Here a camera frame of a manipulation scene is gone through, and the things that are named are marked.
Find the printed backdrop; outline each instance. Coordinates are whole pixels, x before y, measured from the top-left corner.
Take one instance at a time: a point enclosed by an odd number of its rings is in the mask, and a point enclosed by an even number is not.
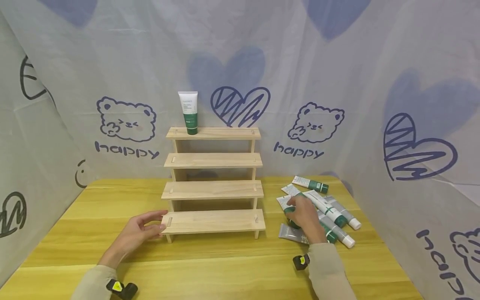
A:
[[[91,181],[168,177],[177,91],[193,90],[200,126],[260,128],[261,176],[340,178],[425,299],[479,299],[477,1],[0,11],[0,283]]]

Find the yellow sticker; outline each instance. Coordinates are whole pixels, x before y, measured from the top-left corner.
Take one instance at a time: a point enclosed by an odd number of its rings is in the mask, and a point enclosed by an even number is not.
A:
[[[112,290],[116,292],[121,292],[123,290],[119,281],[115,282],[115,284],[112,287]]]

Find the wooden shelf step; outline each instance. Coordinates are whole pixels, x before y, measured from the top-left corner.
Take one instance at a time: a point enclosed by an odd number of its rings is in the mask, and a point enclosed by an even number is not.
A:
[[[260,153],[169,153],[163,165],[174,169],[261,168]]]
[[[167,182],[162,199],[245,199],[263,196],[260,180],[175,181]]]
[[[169,212],[163,216],[167,228],[162,234],[265,230],[261,209]]]
[[[199,127],[195,135],[187,134],[185,127],[171,127],[167,133],[169,140],[260,140],[258,128]]]

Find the gray tube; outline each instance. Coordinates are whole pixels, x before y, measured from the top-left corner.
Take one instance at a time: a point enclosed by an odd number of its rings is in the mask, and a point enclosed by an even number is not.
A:
[[[285,224],[280,225],[279,238],[296,241],[302,244],[309,244],[308,239],[301,229],[295,229]]]
[[[342,242],[347,248],[352,248],[355,245],[355,241],[345,232],[342,228],[337,226],[334,221],[332,221],[329,217],[325,216],[324,213],[321,211],[317,211],[318,219],[320,222],[324,223],[325,226],[330,228],[333,233],[338,236],[340,242]]]
[[[347,220],[348,224],[355,230],[360,229],[361,223],[333,196],[326,196],[325,200],[334,208],[336,208]]]

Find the white fabric backdrop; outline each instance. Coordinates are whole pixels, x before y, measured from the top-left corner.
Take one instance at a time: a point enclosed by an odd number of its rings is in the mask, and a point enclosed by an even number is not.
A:
[[[0,286],[95,172],[0,13]]]

